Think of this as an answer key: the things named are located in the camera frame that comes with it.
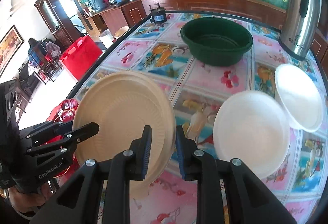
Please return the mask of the left human hand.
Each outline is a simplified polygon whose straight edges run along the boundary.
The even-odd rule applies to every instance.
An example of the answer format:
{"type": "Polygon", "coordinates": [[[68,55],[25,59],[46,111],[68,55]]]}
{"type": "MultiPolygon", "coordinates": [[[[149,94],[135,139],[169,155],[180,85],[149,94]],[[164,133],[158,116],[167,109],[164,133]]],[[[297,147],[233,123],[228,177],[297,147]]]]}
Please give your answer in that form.
{"type": "Polygon", "coordinates": [[[43,206],[53,195],[47,183],[41,186],[41,194],[20,193],[14,186],[7,191],[11,205],[15,210],[21,213],[27,213],[33,211],[35,207],[43,206]]]}

